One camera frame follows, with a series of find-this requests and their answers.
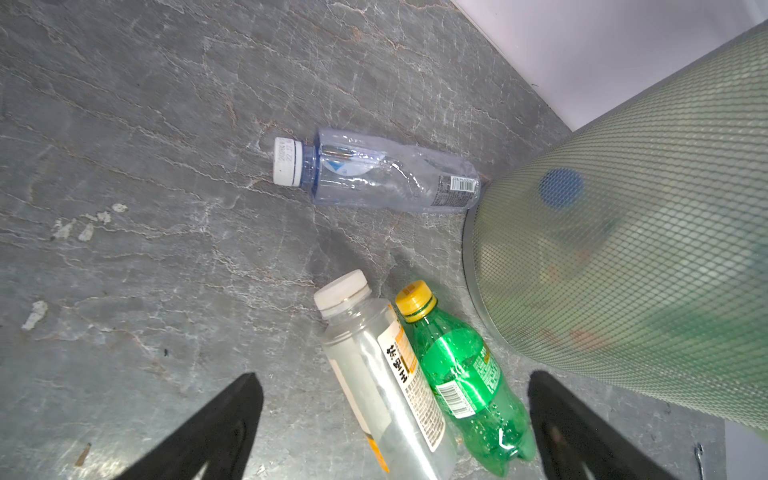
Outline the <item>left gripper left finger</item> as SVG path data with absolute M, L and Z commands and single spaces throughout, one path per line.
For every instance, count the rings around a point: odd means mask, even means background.
M 253 372 L 239 376 L 120 479 L 241 479 L 257 435 L 263 388 Z

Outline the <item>clear bottle orange label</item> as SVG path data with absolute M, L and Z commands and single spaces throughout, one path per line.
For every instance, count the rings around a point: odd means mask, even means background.
M 322 348 L 389 479 L 448 479 L 456 441 L 391 303 L 361 270 L 318 290 Z

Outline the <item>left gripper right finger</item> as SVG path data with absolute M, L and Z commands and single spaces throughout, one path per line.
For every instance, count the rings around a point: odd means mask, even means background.
M 548 479 L 670 479 L 555 377 L 530 375 L 530 418 Z

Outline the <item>green bottle yellow cap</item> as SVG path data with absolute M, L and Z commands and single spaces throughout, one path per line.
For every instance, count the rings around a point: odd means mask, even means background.
M 482 336 L 442 310 L 422 280 L 403 288 L 395 302 L 431 390 L 472 457 L 500 478 L 513 461 L 533 460 L 527 410 Z

